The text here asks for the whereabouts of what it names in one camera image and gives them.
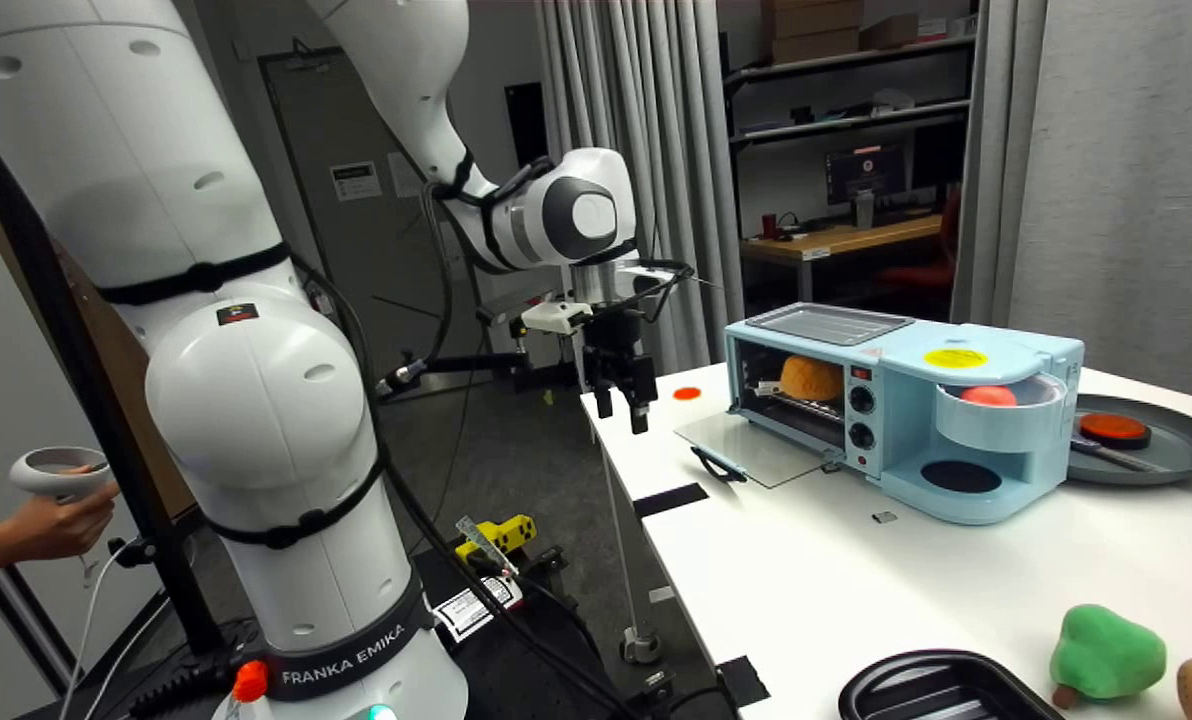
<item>plate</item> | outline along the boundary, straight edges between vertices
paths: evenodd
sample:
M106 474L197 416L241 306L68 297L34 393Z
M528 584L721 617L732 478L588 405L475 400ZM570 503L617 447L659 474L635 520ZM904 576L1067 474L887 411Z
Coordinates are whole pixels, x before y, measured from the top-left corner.
M1073 447L1067 484L1156 486L1156 484L1188 484L1192 478L1192 416L1160 408L1160 405L1123 400L1123 396L1074 396L1074 418L1082 411L1115 411L1115 416L1130 416L1130 418L1147 422L1151 442L1123 447L1123 453L1151 458L1162 473L1130 473L1130 469L1120 469L1112 458Z

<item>curtain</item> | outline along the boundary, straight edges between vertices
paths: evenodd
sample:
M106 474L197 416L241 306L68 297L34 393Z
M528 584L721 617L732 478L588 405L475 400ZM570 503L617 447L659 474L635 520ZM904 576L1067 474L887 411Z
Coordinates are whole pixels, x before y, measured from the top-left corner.
M1192 393L1192 3L1049 6L1020 194L1002 317L983 319Z
M697 268L653 324L659 371L721 360L742 297L715 0L536 0L536 15L551 150L621 148L640 255Z
M951 317L1009 324L1049 0L978 3Z

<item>person's hand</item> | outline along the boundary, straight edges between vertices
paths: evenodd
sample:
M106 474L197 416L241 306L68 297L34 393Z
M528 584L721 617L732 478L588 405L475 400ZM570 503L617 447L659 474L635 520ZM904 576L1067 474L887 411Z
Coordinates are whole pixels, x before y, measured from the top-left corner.
M76 503L30 495L14 517L0 524L12 559L54 559L89 552L112 520L114 490L114 484L104 484Z

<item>green toy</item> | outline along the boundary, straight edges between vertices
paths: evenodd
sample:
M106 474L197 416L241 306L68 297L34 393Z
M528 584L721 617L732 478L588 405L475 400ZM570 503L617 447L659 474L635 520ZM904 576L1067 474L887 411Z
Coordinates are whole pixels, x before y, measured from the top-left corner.
M1162 640L1100 603L1074 603L1063 617L1049 674L1054 679L1054 707L1127 701L1162 674Z

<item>table surface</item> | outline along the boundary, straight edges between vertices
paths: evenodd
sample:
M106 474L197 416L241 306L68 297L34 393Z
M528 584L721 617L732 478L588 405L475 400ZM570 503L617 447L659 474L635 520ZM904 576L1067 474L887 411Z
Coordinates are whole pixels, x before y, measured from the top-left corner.
M791 239L748 239L748 253L758 258L797 262L797 258L822 258L822 255L869 253L887 245L934 239L941 226L942 226L941 217L917 217L917 220L874 223L874 226L835 223L822 230L798 230Z
M1192 416L1192 396L1082 371L1080 393L1130 396ZM704 486L708 498L643 517L677 594L711 665L751 659L769 701L756 720L835 717L835 693L873 659L906 647L970 647L1038 696L1058 617L1102 603L1156 628L1169 674L1130 702L1082 717L1180 717L1173 671L1192 657L1192 484L1120 490L1058 486L995 528L934 524L850 473L781 486L711 478L680 422L727 408L724 364L665 376L653 428L627 430L625 405L594 418L627 498Z

